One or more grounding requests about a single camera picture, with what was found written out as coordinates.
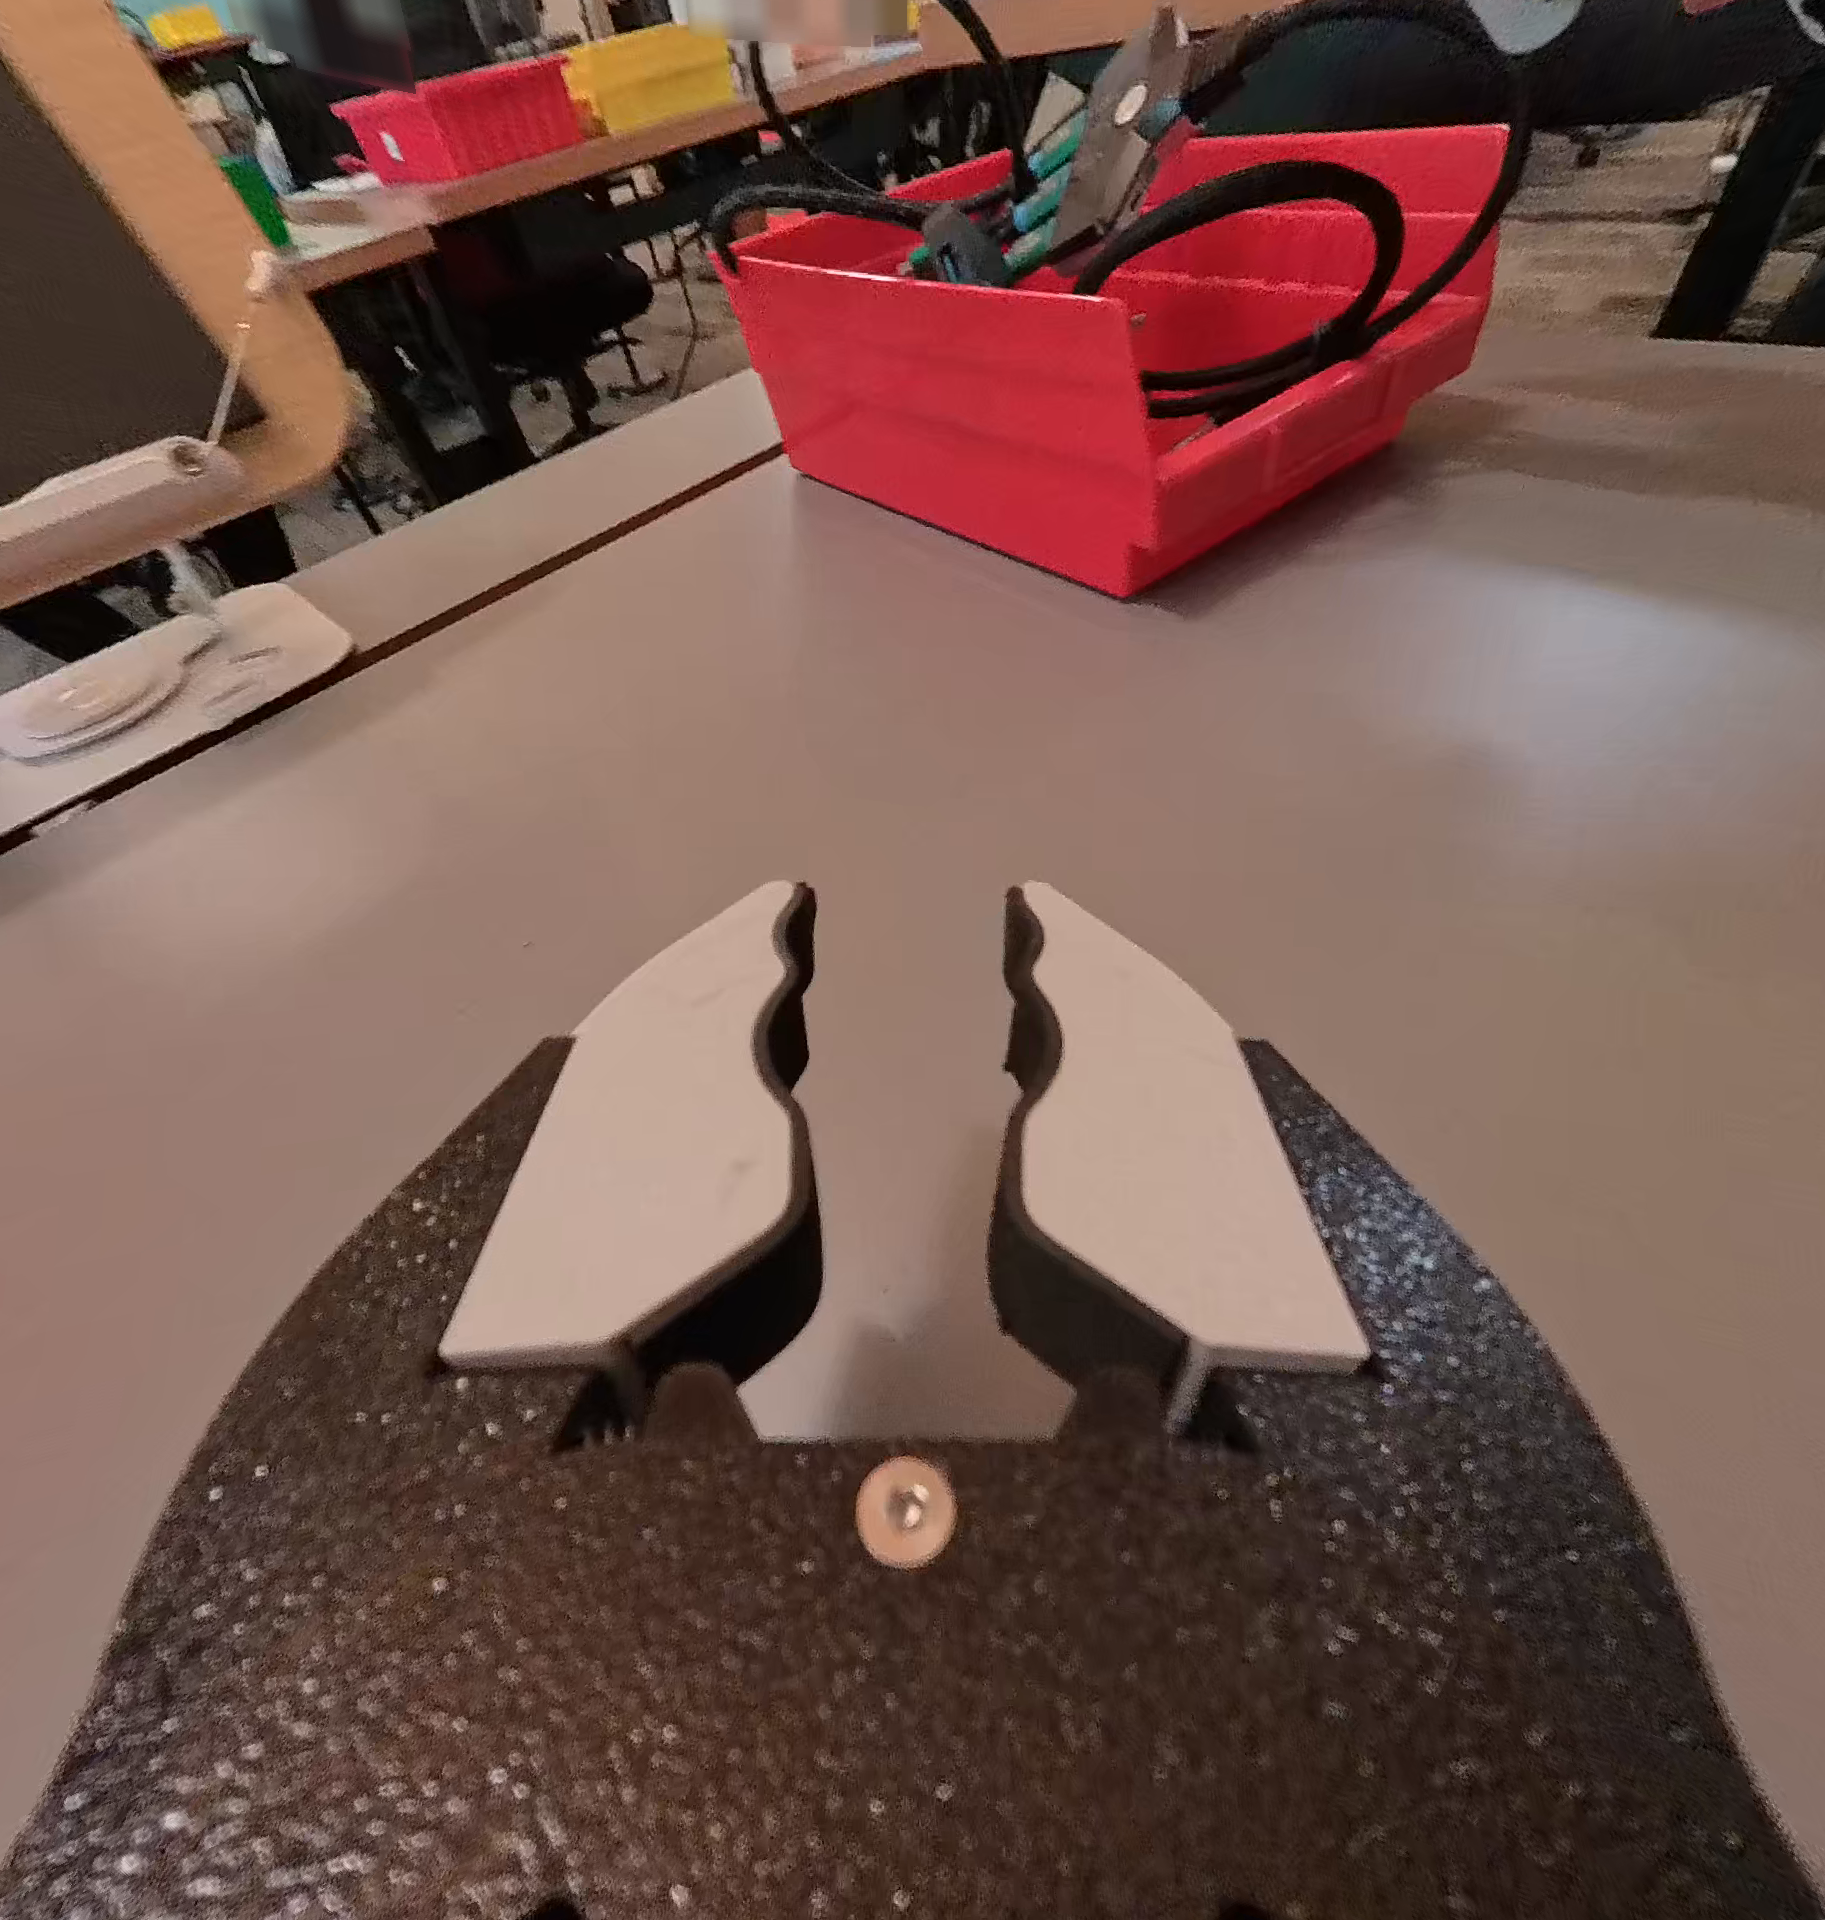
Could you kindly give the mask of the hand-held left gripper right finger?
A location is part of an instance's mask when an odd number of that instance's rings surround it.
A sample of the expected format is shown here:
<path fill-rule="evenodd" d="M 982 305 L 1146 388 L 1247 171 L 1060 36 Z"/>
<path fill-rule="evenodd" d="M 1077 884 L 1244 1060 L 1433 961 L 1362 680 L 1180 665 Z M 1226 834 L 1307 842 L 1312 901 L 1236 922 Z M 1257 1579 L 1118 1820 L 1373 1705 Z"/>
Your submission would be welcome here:
<path fill-rule="evenodd" d="M 1232 1023 L 1058 888 L 1009 888 L 987 1284 L 1001 1333 L 1069 1388 L 1150 1383 L 1210 1428 L 1241 1375 L 1354 1381 L 1373 1360 Z"/>

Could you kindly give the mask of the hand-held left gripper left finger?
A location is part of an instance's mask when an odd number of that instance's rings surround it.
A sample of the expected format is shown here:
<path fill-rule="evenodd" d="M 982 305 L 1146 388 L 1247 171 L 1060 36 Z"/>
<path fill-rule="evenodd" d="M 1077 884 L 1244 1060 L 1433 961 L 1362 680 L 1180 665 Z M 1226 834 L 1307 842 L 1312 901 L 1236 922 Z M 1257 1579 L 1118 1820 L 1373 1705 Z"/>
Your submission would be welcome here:
<path fill-rule="evenodd" d="M 671 1373 L 744 1388 L 803 1333 L 825 1284 L 798 1096 L 817 915 L 809 884 L 768 880 L 576 1023 L 441 1368 L 576 1372 L 635 1428 Z"/>

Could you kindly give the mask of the red plastic bin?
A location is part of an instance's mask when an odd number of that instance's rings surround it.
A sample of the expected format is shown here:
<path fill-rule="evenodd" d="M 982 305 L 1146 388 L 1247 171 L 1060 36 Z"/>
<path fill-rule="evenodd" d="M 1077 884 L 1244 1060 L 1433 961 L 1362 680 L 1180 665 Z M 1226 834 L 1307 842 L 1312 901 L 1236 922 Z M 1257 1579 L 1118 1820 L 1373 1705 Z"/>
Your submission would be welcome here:
<path fill-rule="evenodd" d="M 1260 359 L 1365 290 L 1347 204 L 1242 211 L 1128 261 L 1096 297 L 900 272 L 913 229 L 820 212 L 734 245 L 722 284 L 803 477 L 1132 598 L 1377 455 L 1465 374 L 1496 239 L 1361 359 L 1226 424 L 1158 419 L 1141 376 Z"/>

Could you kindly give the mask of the black HDMI switch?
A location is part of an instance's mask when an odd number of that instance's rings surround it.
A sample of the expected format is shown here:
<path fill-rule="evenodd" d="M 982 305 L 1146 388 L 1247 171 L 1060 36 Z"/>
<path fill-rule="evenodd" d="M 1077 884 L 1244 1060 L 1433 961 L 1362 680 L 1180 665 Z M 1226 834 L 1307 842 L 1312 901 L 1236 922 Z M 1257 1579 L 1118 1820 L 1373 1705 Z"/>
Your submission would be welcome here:
<path fill-rule="evenodd" d="M 1172 4 L 1158 4 L 1149 27 L 1112 54 L 1086 95 L 1086 130 L 1069 162 L 1048 263 L 1092 253 L 1135 212 L 1161 152 L 1191 130 L 1187 96 L 1203 84 L 1209 49 Z"/>

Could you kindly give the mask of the grey desk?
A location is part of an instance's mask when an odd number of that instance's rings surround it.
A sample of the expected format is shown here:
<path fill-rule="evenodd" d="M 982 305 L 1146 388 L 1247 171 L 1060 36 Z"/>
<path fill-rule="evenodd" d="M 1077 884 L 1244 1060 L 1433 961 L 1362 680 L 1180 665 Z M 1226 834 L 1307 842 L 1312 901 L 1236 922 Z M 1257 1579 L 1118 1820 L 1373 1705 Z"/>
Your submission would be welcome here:
<path fill-rule="evenodd" d="M 825 1291 L 437 1341 L 564 1063 L 818 901 Z M 1373 1360 L 1058 1434 L 1039 878 Z M 1115 603 L 780 455 L 0 855 L 0 1915 L 1825 1911 L 1825 357 L 1513 336 Z"/>
<path fill-rule="evenodd" d="M 281 585 L 349 632 L 346 665 L 151 766 L 119 770 L 93 762 L 83 772 L 58 774 L 0 766 L 0 855 L 219 738 L 538 585 L 776 459 L 780 449 L 762 383 L 741 372 L 303 570 Z"/>

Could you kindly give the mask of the black office chair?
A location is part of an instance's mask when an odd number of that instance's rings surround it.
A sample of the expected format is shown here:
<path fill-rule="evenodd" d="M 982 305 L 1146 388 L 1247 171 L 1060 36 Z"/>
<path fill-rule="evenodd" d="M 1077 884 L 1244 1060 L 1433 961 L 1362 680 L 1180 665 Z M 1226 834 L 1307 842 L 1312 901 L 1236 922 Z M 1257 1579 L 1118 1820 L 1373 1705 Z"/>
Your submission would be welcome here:
<path fill-rule="evenodd" d="M 508 403 L 526 383 L 564 398 L 569 430 L 554 452 L 604 433 L 590 362 L 617 349 L 636 372 L 632 329 L 656 299 L 643 269 L 598 246 L 601 232 L 584 195 L 502 205 L 436 229 L 444 301 L 494 396 Z"/>

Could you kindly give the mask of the wooden table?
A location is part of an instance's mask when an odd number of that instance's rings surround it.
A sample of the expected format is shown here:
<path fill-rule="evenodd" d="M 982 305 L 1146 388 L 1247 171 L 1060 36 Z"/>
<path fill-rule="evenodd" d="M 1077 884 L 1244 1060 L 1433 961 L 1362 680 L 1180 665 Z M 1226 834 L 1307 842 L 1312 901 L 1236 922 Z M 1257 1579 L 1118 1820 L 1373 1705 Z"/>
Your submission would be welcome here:
<path fill-rule="evenodd" d="M 285 279 L 304 294 L 392 270 L 436 248 L 434 229 L 587 180 L 623 175 L 721 137 L 757 130 L 757 102 L 660 121 L 629 135 L 580 139 L 488 173 L 409 187 L 370 187 L 343 195 L 309 190 L 285 202 L 292 246 Z"/>
<path fill-rule="evenodd" d="M 1190 32 L 1221 31 L 1294 3 L 973 3 L 1009 60 L 1118 45 L 1168 7 Z M 938 4 L 920 4 L 922 51 L 930 65 L 977 59 L 973 39 Z"/>

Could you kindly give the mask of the green container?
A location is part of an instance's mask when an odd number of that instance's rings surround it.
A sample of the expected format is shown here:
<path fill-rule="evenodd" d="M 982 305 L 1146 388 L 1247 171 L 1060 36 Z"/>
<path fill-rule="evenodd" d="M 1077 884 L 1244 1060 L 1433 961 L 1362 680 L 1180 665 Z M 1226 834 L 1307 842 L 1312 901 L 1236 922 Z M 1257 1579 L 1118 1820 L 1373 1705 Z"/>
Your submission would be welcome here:
<path fill-rule="evenodd" d="M 226 154 L 219 159 L 219 167 L 256 225 L 266 233 L 270 246 L 287 250 L 292 246 L 287 217 L 276 187 L 259 159 L 254 154 Z"/>

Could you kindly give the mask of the small red basket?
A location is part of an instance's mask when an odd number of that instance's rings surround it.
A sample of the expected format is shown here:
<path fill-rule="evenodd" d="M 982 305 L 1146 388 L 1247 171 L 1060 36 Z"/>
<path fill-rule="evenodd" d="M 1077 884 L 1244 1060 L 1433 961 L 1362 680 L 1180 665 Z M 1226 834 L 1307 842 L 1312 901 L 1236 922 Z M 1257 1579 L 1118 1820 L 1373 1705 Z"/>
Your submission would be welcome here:
<path fill-rule="evenodd" d="M 391 187 L 460 180 L 450 137 L 419 91 L 380 91 L 336 102 L 331 113 L 351 133 L 368 171 Z"/>

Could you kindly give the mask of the cardboard framed dark board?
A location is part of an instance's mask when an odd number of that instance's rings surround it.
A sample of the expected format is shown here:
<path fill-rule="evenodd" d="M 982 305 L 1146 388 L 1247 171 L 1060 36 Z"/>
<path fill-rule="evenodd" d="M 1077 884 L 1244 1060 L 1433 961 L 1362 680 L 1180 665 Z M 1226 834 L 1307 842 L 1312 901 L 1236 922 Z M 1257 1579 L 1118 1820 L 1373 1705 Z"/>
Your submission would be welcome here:
<path fill-rule="evenodd" d="M 248 282 L 273 242 L 109 4 L 0 4 L 0 508 L 211 429 L 242 508 L 346 452 L 351 382 L 312 299 Z"/>

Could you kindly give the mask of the yellow basket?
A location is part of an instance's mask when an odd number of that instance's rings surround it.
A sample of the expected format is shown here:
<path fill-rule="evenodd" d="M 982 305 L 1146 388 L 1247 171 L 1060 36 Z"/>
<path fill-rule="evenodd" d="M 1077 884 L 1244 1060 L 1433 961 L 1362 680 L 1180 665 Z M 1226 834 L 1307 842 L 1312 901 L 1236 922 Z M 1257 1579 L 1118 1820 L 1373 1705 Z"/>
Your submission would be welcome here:
<path fill-rule="evenodd" d="M 677 21 L 579 44 L 564 85 L 584 133 L 632 135 L 735 106 L 734 44 Z"/>

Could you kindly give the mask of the black table leg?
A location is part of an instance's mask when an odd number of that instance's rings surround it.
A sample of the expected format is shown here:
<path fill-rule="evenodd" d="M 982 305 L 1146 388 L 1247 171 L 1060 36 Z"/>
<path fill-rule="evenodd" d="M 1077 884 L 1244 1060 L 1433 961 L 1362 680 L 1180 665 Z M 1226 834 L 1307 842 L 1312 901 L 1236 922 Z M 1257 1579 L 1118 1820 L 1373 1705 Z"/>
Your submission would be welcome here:
<path fill-rule="evenodd" d="M 1652 329 L 1664 343 L 1720 343 L 1788 229 L 1825 139 L 1825 63 L 1776 84 Z M 1766 330 L 1768 346 L 1825 349 L 1825 248 Z"/>

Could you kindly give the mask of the white mount plate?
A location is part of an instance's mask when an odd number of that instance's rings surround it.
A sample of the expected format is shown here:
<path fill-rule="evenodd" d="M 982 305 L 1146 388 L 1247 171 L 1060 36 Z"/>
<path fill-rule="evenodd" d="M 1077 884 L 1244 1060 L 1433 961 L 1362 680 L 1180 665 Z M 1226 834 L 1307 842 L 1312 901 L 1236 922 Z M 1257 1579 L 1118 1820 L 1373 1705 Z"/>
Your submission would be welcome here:
<path fill-rule="evenodd" d="M 0 694 L 0 766 L 132 770 L 309 688 L 351 637 L 285 585 L 254 585 Z"/>

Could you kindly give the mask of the white bracket bar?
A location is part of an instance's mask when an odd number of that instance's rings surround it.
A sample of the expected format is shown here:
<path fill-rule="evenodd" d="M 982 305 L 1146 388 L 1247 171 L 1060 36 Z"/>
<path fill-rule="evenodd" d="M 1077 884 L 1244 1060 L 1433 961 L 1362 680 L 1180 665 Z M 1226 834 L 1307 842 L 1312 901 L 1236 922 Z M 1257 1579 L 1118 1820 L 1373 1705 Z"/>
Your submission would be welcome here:
<path fill-rule="evenodd" d="M 0 505 L 0 609 L 200 533 L 248 479 L 224 447 L 169 436 L 45 480 Z"/>

